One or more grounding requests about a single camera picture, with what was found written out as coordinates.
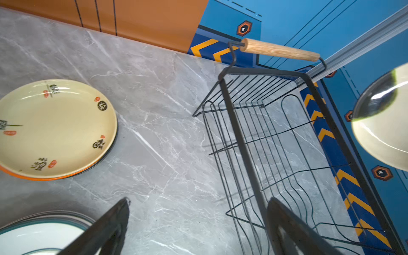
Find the orange small plate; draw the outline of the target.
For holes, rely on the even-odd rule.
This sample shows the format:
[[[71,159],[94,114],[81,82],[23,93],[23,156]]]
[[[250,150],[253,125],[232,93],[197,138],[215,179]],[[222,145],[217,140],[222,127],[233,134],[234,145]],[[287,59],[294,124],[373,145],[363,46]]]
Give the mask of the orange small plate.
[[[17,174],[17,173],[11,172],[10,170],[6,169],[3,166],[1,166],[1,171],[8,174],[8,175],[10,175],[10,176],[13,176],[13,177],[16,177],[16,178],[19,178],[19,179],[23,179],[23,180],[29,180],[29,181],[55,181],[55,180],[67,179],[69,177],[73,177],[75,175],[85,173],[85,172],[91,170],[92,168],[94,168],[95,166],[97,166],[100,162],[102,162],[108,156],[110,151],[114,148],[114,146],[116,144],[116,141],[117,141],[117,137],[115,138],[115,140],[113,140],[112,144],[110,145],[110,147],[108,148],[106,153],[99,160],[97,160],[95,163],[90,165],[88,168],[82,169],[80,171],[76,171],[76,172],[71,173],[71,174],[66,174],[66,175],[57,176],[57,177],[28,177],[28,176],[23,176],[22,174]]]

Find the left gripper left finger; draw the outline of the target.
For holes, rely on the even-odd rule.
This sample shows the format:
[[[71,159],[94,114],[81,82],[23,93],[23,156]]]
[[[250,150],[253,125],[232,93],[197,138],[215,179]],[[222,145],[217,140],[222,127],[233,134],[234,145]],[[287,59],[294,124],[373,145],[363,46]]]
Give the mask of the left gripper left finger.
[[[61,255],[119,255],[122,252],[130,216],[130,200],[124,197],[77,239],[61,250]]]

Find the cream small plate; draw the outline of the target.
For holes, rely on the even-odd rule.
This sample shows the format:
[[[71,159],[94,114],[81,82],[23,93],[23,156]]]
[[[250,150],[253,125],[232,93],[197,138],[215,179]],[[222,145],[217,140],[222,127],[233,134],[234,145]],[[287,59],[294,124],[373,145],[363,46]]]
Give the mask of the cream small plate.
[[[408,65],[387,72],[360,96],[353,110],[352,131],[371,156],[408,170]]]

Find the beige small plate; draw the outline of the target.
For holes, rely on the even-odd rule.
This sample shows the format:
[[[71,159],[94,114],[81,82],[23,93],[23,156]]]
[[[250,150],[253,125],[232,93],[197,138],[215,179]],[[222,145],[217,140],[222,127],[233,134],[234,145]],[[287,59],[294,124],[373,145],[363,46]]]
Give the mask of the beige small plate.
[[[1,166],[28,177],[57,177],[88,168],[118,133],[109,99],[81,82],[51,79],[1,99]]]

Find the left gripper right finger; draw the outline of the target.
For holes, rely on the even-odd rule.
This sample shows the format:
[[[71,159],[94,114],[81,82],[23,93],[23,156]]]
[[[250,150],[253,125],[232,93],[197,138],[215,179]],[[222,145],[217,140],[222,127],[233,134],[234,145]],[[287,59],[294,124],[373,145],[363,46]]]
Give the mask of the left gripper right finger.
[[[340,254],[276,198],[268,203],[267,230],[276,255]]]

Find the black wire dish rack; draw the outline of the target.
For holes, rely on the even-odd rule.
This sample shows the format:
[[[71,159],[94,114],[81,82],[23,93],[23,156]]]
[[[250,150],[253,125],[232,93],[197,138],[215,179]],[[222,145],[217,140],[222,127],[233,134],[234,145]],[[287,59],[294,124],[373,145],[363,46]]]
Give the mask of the black wire dish rack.
[[[194,112],[204,120],[239,254],[274,255],[267,207],[278,199],[341,255],[405,255],[319,88],[304,72],[230,61]]]

